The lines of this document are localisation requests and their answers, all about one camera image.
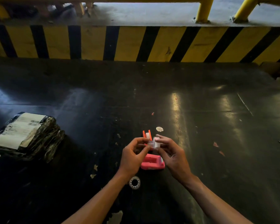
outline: plastic bag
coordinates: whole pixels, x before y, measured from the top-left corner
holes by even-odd
[[[64,136],[54,117],[20,112],[0,128],[0,152],[48,163]]]

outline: yellow and black striped wall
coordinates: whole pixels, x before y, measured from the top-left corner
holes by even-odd
[[[280,27],[0,25],[0,56],[261,64],[280,62]]]

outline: hand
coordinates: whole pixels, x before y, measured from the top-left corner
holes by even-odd
[[[134,138],[122,151],[119,172],[123,173],[129,180],[139,170],[151,146],[145,146],[149,140],[144,137]]]
[[[163,158],[172,176],[182,185],[186,184],[193,174],[191,173],[184,150],[171,138],[158,134],[157,137],[160,137],[160,139],[156,139],[156,142],[161,143],[160,148],[156,149],[157,152]]]

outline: black work surface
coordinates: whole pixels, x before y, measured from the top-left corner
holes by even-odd
[[[22,111],[55,117],[67,137],[49,164],[0,158],[0,223],[61,223],[112,178],[125,145],[159,126],[218,196],[280,223],[280,89],[253,64],[0,59],[0,127]],[[209,222],[167,169],[137,176],[107,217]]]

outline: left hand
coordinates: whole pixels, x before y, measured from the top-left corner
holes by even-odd
[[[123,173],[127,179],[133,177],[139,170],[143,159],[145,158],[151,146],[145,146],[149,140],[144,137],[134,138],[122,151],[119,172]]]

